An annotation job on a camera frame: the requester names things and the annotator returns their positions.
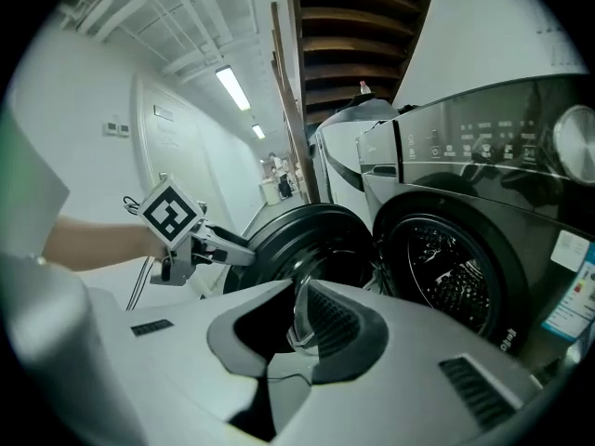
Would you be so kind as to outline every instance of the front-loading washer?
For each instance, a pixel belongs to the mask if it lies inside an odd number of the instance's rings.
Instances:
[[[293,278],[290,343],[308,350],[303,284],[377,288],[444,311],[534,372],[547,368],[595,314],[592,107],[585,76],[552,76],[372,128],[358,140],[372,236],[344,207],[300,207],[251,239],[258,262],[231,269],[225,292]]]

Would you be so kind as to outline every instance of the black vent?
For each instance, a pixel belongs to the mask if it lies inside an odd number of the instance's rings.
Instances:
[[[139,335],[151,334],[153,332],[166,329],[167,327],[172,327],[173,325],[174,324],[168,321],[167,319],[161,319],[160,321],[135,325],[134,327],[130,327],[130,329],[132,330],[134,335],[138,337]]]
[[[360,331],[360,322],[353,312],[314,289],[308,291],[308,320],[316,335],[321,359],[346,347]]]
[[[467,359],[442,361],[439,365],[483,429],[491,429],[514,415],[514,408]]]

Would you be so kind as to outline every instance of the human arm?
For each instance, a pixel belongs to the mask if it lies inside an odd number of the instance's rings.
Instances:
[[[165,256],[164,244],[143,225],[88,223],[59,216],[44,258],[74,271],[104,268],[138,257]]]

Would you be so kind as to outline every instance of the round knob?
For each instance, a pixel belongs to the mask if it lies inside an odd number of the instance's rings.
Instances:
[[[583,185],[595,185],[595,111],[573,106],[554,126],[554,146],[566,175]]]

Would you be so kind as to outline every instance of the fluorescent light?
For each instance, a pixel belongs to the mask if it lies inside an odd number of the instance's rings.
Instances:
[[[216,70],[215,74],[217,75],[217,78],[219,78],[220,82],[225,86],[227,92],[230,93],[230,96],[238,105],[240,111],[247,111],[250,109],[250,103],[248,102],[248,99],[246,98],[240,83],[238,83],[231,66],[226,66],[225,68]]]
[[[258,138],[264,138],[264,132],[262,132],[262,129],[260,128],[260,125],[256,124],[252,126],[252,130],[256,133],[256,135],[258,136]]]

